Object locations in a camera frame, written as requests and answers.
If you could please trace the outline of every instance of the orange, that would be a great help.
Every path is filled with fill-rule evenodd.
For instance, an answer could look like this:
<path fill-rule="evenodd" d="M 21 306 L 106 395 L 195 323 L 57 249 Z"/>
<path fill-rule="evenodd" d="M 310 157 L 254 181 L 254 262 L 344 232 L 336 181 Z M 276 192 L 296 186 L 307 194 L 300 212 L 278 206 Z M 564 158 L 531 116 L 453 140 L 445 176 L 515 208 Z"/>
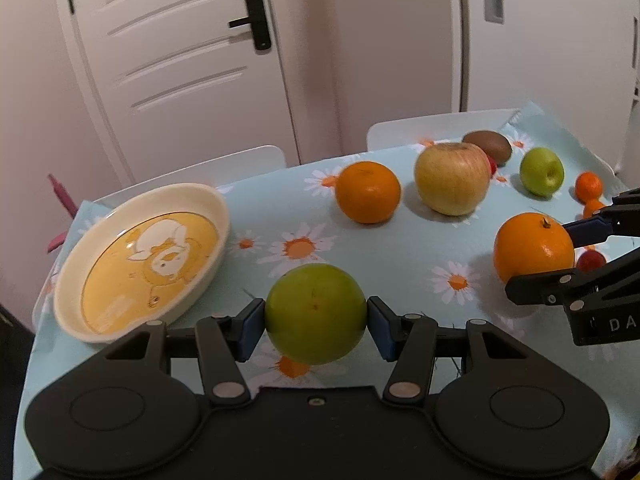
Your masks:
<path fill-rule="evenodd" d="M 495 236 L 494 267 L 507 283 L 512 276 L 571 269 L 574 244 L 558 222 L 540 213 L 509 218 Z"/>
<path fill-rule="evenodd" d="M 575 195 L 586 204 L 589 200 L 597 200 L 602 195 L 602 181 L 593 171 L 585 171 L 575 179 Z"/>
<path fill-rule="evenodd" d="M 335 183 L 342 212 L 361 224 L 389 220 L 400 203 L 400 182 L 377 162 L 364 160 L 344 168 Z"/>
<path fill-rule="evenodd" d="M 603 207 L 604 204 L 600 200 L 589 200 L 584 206 L 584 210 L 582 211 L 582 218 L 591 218 L 594 211 L 602 209 Z"/>

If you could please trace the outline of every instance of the white bowl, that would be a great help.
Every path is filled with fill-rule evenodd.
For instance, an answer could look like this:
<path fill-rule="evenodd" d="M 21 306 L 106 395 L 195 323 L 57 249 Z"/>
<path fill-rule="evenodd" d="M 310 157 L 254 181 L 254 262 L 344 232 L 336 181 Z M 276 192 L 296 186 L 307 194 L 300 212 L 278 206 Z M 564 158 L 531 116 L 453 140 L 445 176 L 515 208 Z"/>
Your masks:
<path fill-rule="evenodd" d="M 170 218 L 149 222 L 141 227 L 144 230 L 135 229 L 164 215 Z M 157 227 L 152 231 L 149 227 L 154 224 Z M 211 225 L 218 236 L 215 244 Z M 228 209 L 222 195 L 212 187 L 173 184 L 132 198 L 89 229 L 69 254 L 54 294 L 58 323 L 68 334 L 90 343 L 114 341 L 153 319 L 171 323 L 209 286 L 222 260 L 228 234 Z M 88 282 L 92 271 L 95 274 Z M 164 281 L 153 281 L 156 278 Z M 82 309 L 84 294 L 96 299 L 88 300 L 87 305 L 93 306 L 86 312 Z M 102 309 L 102 301 L 108 308 Z M 96 313 L 100 316 L 88 320 Z M 97 326 L 107 328 L 98 330 Z"/>

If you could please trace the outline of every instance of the table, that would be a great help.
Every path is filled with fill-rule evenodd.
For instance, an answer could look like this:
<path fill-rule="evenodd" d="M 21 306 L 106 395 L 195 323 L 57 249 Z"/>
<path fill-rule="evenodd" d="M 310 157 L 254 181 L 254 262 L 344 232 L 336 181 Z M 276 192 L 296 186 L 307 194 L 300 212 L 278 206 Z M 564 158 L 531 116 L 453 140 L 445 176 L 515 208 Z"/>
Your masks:
<path fill-rule="evenodd" d="M 441 326 L 456 328 L 471 318 L 487 319 L 594 388 L 611 415 L 609 437 L 594 465 L 601 474 L 640 434 L 640 342 L 575 347 L 561 308 L 517 307 L 506 299 L 492 265 L 492 247 L 500 225 L 523 211 L 537 210 L 561 222 L 573 221 L 582 205 L 572 198 L 570 188 L 581 171 L 602 176 L 607 199 L 624 188 L 596 157 L 546 116 L 516 115 L 503 132 L 511 137 L 514 154 L 492 180 L 484 202 L 466 218 L 441 216 L 420 202 L 412 183 L 415 158 L 424 148 L 420 144 L 324 160 L 236 182 L 225 195 L 232 221 L 225 260 L 206 293 L 173 326 L 193 326 L 214 313 L 234 315 L 251 295 L 266 297 L 286 270 L 307 262 L 329 262 L 350 273 L 367 297 L 380 296 L 398 314 L 422 312 Z M 551 200 L 528 195 L 517 177 L 522 153 L 537 145 L 552 148 L 565 166 L 565 182 Z M 356 160 L 385 164 L 402 183 L 401 205 L 386 224 L 355 224 L 335 204 L 331 177 Z M 62 259 L 81 236 L 78 229 L 85 229 L 87 220 L 94 221 L 107 211 L 91 203 L 82 205 Z M 611 237 L 598 250 L 615 258 L 636 242 Z M 304 247 L 290 250 L 301 243 Z M 451 283 L 461 282 L 452 280 L 456 276 L 466 286 L 452 287 Z M 28 402 L 98 348 L 63 333 L 50 309 L 45 309 L 20 406 L 16 480 L 27 480 L 40 470 L 22 428 Z M 172 367 L 175 376 L 194 391 L 202 391 L 194 360 L 175 362 Z M 264 335 L 251 359 L 240 367 L 253 393 L 264 384 L 373 384 L 380 391 L 393 364 L 380 358 L 366 332 L 343 359 L 311 367 L 279 355 Z M 457 373 L 455 361 L 438 359 L 431 391 L 440 391 Z"/>

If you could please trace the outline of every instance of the kiwi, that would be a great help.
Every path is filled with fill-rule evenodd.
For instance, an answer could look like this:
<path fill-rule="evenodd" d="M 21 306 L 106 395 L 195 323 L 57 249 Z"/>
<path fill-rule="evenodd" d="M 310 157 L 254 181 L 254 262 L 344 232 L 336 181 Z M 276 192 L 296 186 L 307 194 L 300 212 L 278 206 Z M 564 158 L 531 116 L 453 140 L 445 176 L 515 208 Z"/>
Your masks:
<path fill-rule="evenodd" d="M 462 137 L 462 142 L 469 142 L 481 148 L 498 166 L 504 166 L 511 157 L 511 144 L 505 136 L 491 130 L 476 130 Z"/>

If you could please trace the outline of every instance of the green apple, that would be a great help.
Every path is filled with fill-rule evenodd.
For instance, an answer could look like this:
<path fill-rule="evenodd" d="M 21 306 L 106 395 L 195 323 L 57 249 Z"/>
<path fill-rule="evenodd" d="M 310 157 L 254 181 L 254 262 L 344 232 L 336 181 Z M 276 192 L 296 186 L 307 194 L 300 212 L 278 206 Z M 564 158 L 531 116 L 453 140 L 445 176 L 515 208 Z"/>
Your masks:
<path fill-rule="evenodd" d="M 358 344 L 367 325 L 367 303 L 343 270 L 308 264 L 290 270 L 271 287 L 264 322 L 281 354 L 320 365 L 347 355 Z"/>
<path fill-rule="evenodd" d="M 549 197 L 564 182 L 564 167 L 548 148 L 533 148 L 520 163 L 520 181 L 534 195 Z"/>

